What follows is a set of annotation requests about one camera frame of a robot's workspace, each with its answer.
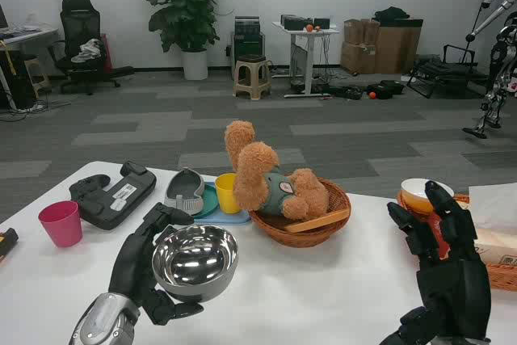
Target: stainless steel bowl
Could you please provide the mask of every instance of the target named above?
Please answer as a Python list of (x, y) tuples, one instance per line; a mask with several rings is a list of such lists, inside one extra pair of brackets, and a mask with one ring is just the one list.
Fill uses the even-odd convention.
[(238, 247), (230, 232), (217, 226), (188, 226), (156, 247), (157, 282), (175, 299), (206, 302), (221, 294), (233, 278)]

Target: green plate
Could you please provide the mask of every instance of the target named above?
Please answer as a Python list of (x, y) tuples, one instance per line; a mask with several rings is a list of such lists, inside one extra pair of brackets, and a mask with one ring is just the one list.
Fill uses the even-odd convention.
[(212, 214), (219, 207), (216, 188), (210, 185), (204, 185), (203, 192), (203, 210), (201, 213), (194, 215), (194, 218), (200, 219)]

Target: game controller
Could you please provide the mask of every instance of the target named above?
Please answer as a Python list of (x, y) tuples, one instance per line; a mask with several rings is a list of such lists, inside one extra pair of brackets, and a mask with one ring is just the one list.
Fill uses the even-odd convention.
[(120, 174), (123, 178), (108, 191), (103, 190), (111, 181), (107, 175), (92, 175), (70, 186), (83, 220), (101, 229), (114, 229), (156, 186), (156, 176), (136, 163), (123, 164)]

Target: potted plant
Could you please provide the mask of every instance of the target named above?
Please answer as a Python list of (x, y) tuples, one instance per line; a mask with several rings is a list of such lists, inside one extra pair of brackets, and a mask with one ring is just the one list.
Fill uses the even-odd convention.
[(187, 80), (208, 77), (206, 44), (219, 40), (213, 24), (216, 0), (146, 0), (160, 6), (149, 21), (149, 31), (161, 31), (163, 52), (177, 44)]

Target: pink cup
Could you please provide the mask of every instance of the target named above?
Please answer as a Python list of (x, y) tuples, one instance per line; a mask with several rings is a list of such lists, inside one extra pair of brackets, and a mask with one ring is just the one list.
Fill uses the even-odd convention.
[(81, 217), (77, 202), (63, 201), (49, 205), (38, 218), (57, 246), (72, 246), (81, 241)]

